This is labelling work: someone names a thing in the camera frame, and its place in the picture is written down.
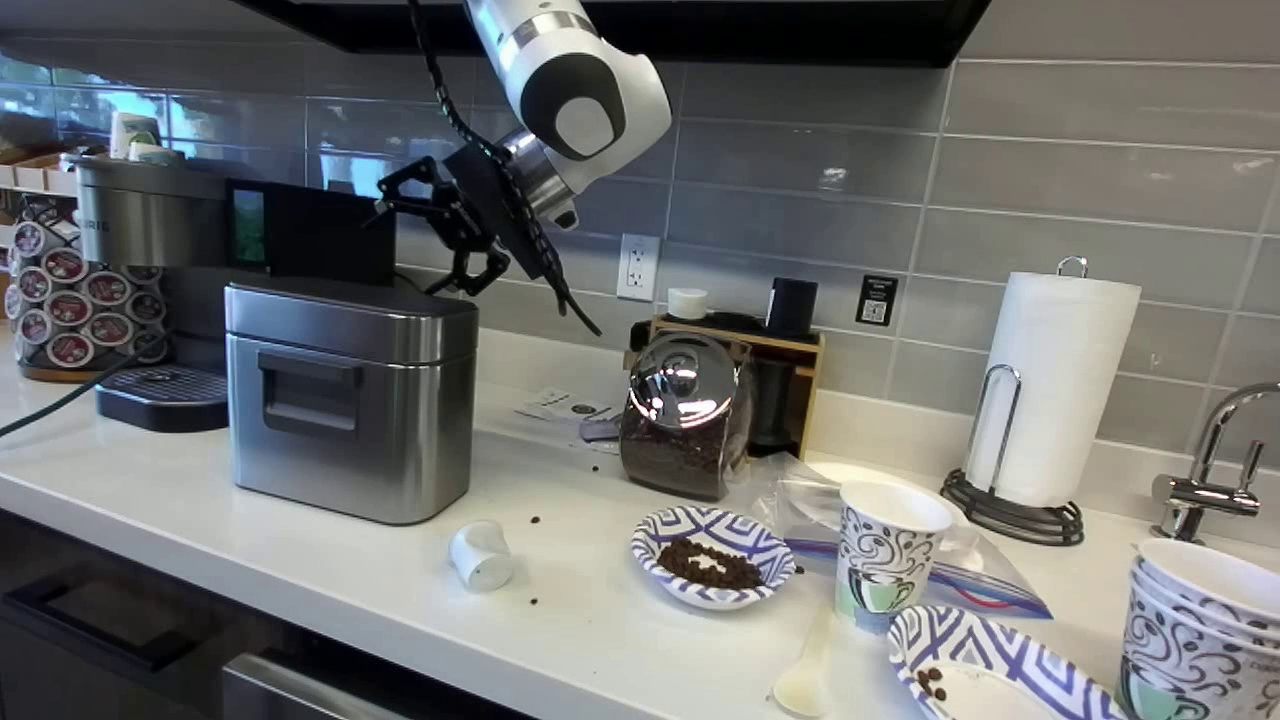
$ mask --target faucet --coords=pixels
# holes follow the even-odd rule
[[[1157,504],[1159,504],[1157,532],[1159,538],[1197,539],[1205,507],[1230,513],[1230,517],[1256,517],[1253,476],[1256,476],[1256,464],[1265,459],[1259,442],[1248,444],[1234,489],[1209,484],[1209,474],[1212,474],[1216,442],[1222,437],[1230,416],[1259,396],[1280,396],[1280,383],[1245,383],[1245,389],[1228,391],[1205,416],[1189,476],[1157,476]]]

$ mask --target small plate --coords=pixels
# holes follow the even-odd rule
[[[697,547],[688,566],[697,566],[698,573],[726,573],[723,561],[726,566],[743,561],[756,567],[758,583],[710,590],[703,581],[691,581],[691,573],[681,578],[659,561],[672,546]],[[736,610],[758,606],[770,593],[779,593],[788,578],[796,578],[796,557],[779,538],[770,538],[756,522],[743,522],[710,504],[675,504],[659,517],[647,517],[631,532],[631,561],[664,593],[707,614],[736,614]]]
[[[1076,665],[946,606],[903,610],[886,628],[886,665],[934,720],[1123,720],[1123,709]]]

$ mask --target metal container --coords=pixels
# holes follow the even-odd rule
[[[77,162],[81,254],[96,264],[225,264],[225,167],[209,162]]]
[[[231,479],[420,524],[466,494],[475,310],[420,292],[227,283]]]
[[[636,484],[718,500],[752,429],[749,366],[698,336],[664,336],[631,367],[619,457]]]

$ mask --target robotic arm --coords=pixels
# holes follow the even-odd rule
[[[672,127],[664,85],[647,55],[594,38],[581,0],[466,0],[466,15],[525,127],[499,145],[464,134],[445,164],[416,162],[383,177],[383,214],[422,215],[451,250],[451,278],[428,292],[475,297],[516,255],[556,289],[560,312],[575,310],[542,224],[575,228],[573,199]],[[488,255],[479,278],[466,273],[471,254]]]

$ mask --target blue patterned mug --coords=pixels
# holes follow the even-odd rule
[[[924,593],[953,507],[892,479],[841,489],[837,610],[858,628],[886,628]]]

